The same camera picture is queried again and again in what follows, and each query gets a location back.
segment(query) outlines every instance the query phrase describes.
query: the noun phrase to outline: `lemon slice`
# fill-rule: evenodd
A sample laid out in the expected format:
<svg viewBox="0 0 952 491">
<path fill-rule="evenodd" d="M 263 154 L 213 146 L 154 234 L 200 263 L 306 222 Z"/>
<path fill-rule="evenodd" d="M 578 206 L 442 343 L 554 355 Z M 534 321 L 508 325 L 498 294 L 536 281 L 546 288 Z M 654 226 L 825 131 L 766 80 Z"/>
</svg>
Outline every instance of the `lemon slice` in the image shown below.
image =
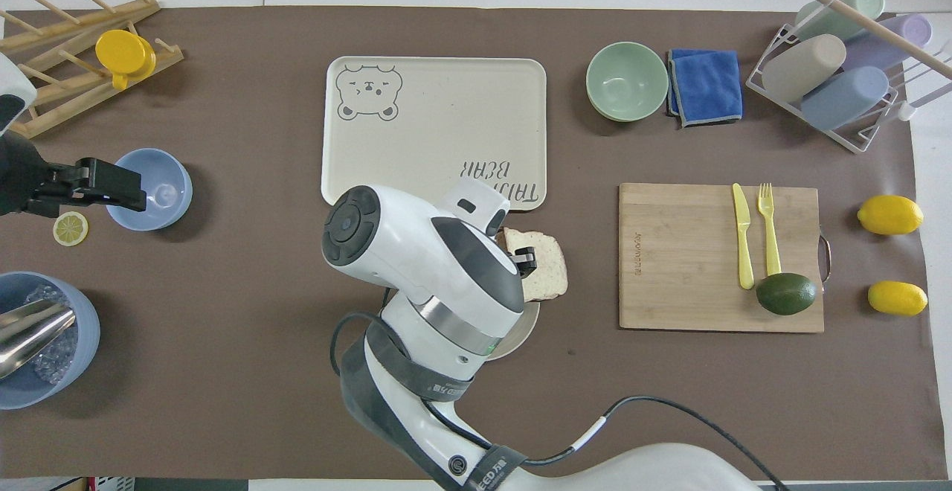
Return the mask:
<svg viewBox="0 0 952 491">
<path fill-rule="evenodd" d="M 89 221 L 78 212 L 67 212 L 57 217 L 54 224 L 54 239 L 67 247 L 72 247 L 86 239 L 89 233 Z"/>
</svg>

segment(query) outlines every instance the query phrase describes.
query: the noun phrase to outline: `brown table mat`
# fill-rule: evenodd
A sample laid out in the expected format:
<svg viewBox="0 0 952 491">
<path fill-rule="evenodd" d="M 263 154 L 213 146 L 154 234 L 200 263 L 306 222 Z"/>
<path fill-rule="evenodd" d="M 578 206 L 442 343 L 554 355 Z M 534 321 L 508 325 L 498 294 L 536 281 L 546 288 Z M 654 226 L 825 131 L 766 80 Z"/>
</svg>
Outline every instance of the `brown table mat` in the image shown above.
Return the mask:
<svg viewBox="0 0 952 491">
<path fill-rule="evenodd" d="M 35 20 L 31 13 L 23 19 Z M 925 285 L 918 234 L 875 237 L 857 206 L 914 196 L 907 125 L 851 155 L 744 91 L 734 125 L 676 129 L 662 111 L 607 121 L 585 96 L 602 46 L 636 40 L 737 50 L 747 74 L 784 13 L 235 7 L 162 10 L 143 36 L 187 59 L 36 139 L 47 160 L 115 161 L 139 147 L 177 155 L 193 176 L 173 227 L 133 233 L 102 207 L 65 249 L 51 220 L 0 219 L 0 272 L 61 277 L 91 298 L 99 353 L 55 397 L 0 414 L 3 477 L 105 474 L 204 478 L 422 478 L 344 410 L 327 363 L 331 329 L 372 309 L 381 289 L 340 275 L 320 253 L 324 71 L 344 54 L 531 57 L 548 74 L 548 197 L 512 227 L 558 237 L 569 290 L 541 308 L 511 356 L 491 362 L 459 403 L 490 440 L 531 457 L 564 448 L 618 397 L 686 403 L 727 428 L 781 478 L 945 478 L 928 316 L 871 312 L 867 285 Z M 820 335 L 646 332 L 618 327 L 622 182 L 818 188 L 833 244 Z M 356 336 L 357 327 L 346 331 Z M 742 455 L 690 417 L 637 404 L 565 474 L 636 446 L 710 448 L 752 478 Z"/>
</svg>

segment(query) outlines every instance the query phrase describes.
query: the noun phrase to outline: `cup rack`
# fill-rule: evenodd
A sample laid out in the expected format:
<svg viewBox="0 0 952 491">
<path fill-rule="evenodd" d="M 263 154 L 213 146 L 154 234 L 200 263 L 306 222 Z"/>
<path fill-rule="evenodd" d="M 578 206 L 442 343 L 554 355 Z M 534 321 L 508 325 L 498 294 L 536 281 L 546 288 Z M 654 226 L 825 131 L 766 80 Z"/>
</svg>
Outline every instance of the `cup rack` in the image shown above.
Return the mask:
<svg viewBox="0 0 952 491">
<path fill-rule="evenodd" d="M 796 26 L 790 24 L 785 24 L 776 32 L 771 43 L 768 45 L 764 54 L 761 56 L 761 59 L 757 62 L 757 66 L 754 67 L 754 70 L 747 78 L 747 87 L 751 88 L 755 92 L 764 95 L 768 100 L 778 105 L 779 107 L 790 112 L 790 114 L 796 115 L 796 117 L 803 119 L 803 113 L 800 111 L 796 105 L 789 104 L 788 102 L 775 97 L 771 92 L 766 90 L 764 87 L 764 81 L 762 81 L 762 75 L 764 71 L 764 65 L 768 63 L 769 60 L 772 60 L 774 57 L 779 56 L 783 51 L 788 50 L 790 47 L 796 45 L 800 42 L 797 37 L 797 33 L 803 26 L 806 26 L 813 17 L 818 16 L 822 13 L 824 9 L 833 9 L 839 14 L 851 19 L 860 26 L 863 26 L 864 29 L 868 30 L 870 33 L 875 34 L 875 36 L 881 37 L 881 39 L 887 41 L 895 47 L 907 51 L 911 57 L 915 60 L 918 60 L 918 63 L 913 65 L 910 68 L 906 68 L 900 74 L 895 74 L 890 78 L 890 90 L 883 96 L 883 98 L 878 101 L 876 105 L 873 106 L 866 114 L 861 115 L 859 118 L 856 118 L 853 122 L 843 125 L 837 129 L 826 129 L 823 134 L 828 135 L 833 141 L 836 141 L 843 147 L 847 148 L 853 153 L 863 153 L 866 152 L 866 149 L 869 148 L 869 145 L 872 143 L 873 138 L 876 135 L 876 132 L 880 129 L 881 126 L 895 121 L 909 121 L 912 115 L 925 104 L 929 104 L 933 100 L 942 97 L 948 92 L 952 92 L 952 66 L 949 66 L 945 62 L 952 60 L 952 54 L 950 54 L 950 47 L 948 45 L 943 46 L 942 50 L 938 51 L 935 54 L 929 54 L 927 51 L 922 50 L 922 48 L 916 46 L 915 44 L 909 42 L 908 40 L 898 36 L 898 34 L 893 33 L 893 31 L 888 30 L 886 27 L 877 23 L 875 20 L 870 19 L 862 13 L 857 12 L 840 0 L 817 0 L 819 3 L 823 4 L 818 9 L 814 10 L 813 13 L 810 13 L 806 19 L 800 21 Z M 939 60 L 939 56 L 946 54 L 949 56 L 948 60 Z M 905 80 L 908 74 L 911 74 L 912 71 L 919 70 L 918 74 L 915 74 L 914 77 L 909 77 L 908 80 Z M 935 71 L 936 73 L 941 74 L 946 80 L 949 80 L 948 84 L 939 87 L 937 90 L 929 92 L 924 97 L 919 98 L 913 102 L 908 102 L 905 99 L 898 100 L 900 95 L 900 90 L 907 84 L 909 81 L 914 80 L 915 78 L 921 77 L 923 74 L 929 73 L 929 71 Z"/>
<path fill-rule="evenodd" d="M 38 28 L 18 19 L 13 14 L 0 10 L 0 17 L 23 29 L 15 36 L 0 39 L 0 54 L 20 53 L 20 51 L 59 43 L 43 51 L 39 56 L 31 57 L 17 65 L 27 77 L 45 82 L 45 85 L 38 88 L 33 105 L 28 108 L 30 119 L 10 123 L 11 131 L 25 138 L 33 138 L 119 94 L 120 91 L 109 83 L 108 70 L 81 60 L 76 57 L 76 54 L 81 54 L 93 47 L 104 31 L 123 28 L 138 34 L 135 23 L 160 10 L 157 0 L 133 0 L 118 6 L 111 6 L 103 0 L 92 0 L 101 9 L 82 14 L 82 16 L 72 16 L 47 0 L 37 0 L 37 2 L 52 13 L 56 13 L 62 21 Z M 178 45 L 169 45 L 158 38 L 154 42 L 162 50 L 155 55 L 155 70 L 150 77 L 184 59 Z M 47 70 L 57 67 L 64 61 L 78 65 L 85 73 L 69 78 L 52 77 L 47 73 Z M 132 87 L 136 83 L 138 80 L 130 82 L 129 86 Z M 60 104 L 43 112 L 37 109 L 52 102 L 60 102 Z"/>
</svg>

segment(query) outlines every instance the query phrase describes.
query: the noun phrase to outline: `metal scoop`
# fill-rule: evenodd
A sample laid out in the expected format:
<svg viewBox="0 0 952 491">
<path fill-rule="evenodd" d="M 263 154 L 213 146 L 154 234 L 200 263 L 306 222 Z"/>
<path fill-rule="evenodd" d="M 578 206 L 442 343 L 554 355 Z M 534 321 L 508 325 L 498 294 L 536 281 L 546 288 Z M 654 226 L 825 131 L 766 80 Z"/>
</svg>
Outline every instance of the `metal scoop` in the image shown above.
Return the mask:
<svg viewBox="0 0 952 491">
<path fill-rule="evenodd" d="M 0 315 L 0 379 L 26 365 L 75 321 L 71 308 L 48 299 Z"/>
</svg>

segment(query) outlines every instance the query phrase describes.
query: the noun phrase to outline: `yellow fork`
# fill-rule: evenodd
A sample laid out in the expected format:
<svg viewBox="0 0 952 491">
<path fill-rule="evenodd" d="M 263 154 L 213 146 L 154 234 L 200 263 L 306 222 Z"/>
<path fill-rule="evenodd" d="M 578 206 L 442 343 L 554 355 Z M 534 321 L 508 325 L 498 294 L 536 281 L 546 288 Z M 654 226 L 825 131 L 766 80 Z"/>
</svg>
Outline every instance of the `yellow fork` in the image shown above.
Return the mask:
<svg viewBox="0 0 952 491">
<path fill-rule="evenodd" d="M 761 184 L 761 189 L 757 193 L 757 212 L 764 217 L 766 253 L 768 253 L 768 275 L 781 273 L 779 267 L 779 250 L 776 249 L 776 230 L 773 225 L 773 186 L 771 183 Z"/>
</svg>

